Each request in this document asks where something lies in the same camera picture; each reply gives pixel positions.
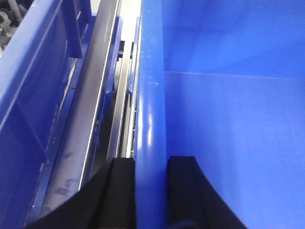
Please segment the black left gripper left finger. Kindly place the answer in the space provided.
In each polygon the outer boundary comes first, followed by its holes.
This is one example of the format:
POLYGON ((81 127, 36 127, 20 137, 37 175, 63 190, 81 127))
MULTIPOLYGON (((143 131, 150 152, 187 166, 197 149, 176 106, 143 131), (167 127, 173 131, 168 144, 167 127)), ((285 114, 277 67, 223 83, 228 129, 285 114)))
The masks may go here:
POLYGON ((106 162, 79 192, 29 229, 134 229, 135 161, 106 162))

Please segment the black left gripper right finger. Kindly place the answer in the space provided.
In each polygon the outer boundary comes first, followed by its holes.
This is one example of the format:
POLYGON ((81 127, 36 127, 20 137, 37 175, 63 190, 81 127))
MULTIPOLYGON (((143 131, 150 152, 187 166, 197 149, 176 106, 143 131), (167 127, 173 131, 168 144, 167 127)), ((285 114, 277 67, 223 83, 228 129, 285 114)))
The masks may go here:
POLYGON ((200 169, 193 156, 167 163, 167 222, 170 229, 244 229, 200 169))

